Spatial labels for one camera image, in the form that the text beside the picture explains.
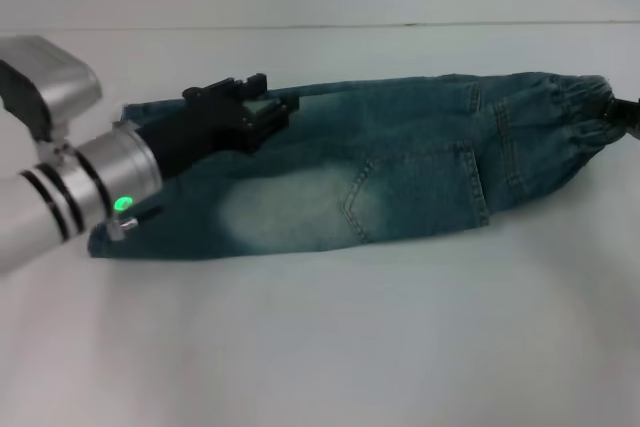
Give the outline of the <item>blue denim shorts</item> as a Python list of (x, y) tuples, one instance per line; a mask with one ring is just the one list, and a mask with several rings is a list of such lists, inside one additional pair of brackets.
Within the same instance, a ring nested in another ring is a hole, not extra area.
[(220, 152), (132, 209), (94, 258), (328, 251), (486, 226), (569, 182), (625, 124), (600, 76), (445, 75), (316, 84), (255, 154)]

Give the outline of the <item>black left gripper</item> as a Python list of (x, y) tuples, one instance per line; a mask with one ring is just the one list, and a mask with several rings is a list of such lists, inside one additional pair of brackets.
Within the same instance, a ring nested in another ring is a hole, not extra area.
[(227, 78), (184, 90), (183, 109), (140, 128), (140, 138), (153, 154), (160, 175), (176, 177), (217, 151), (254, 153), (286, 129), (300, 100), (257, 99), (267, 89), (267, 76), (258, 73), (246, 80)]

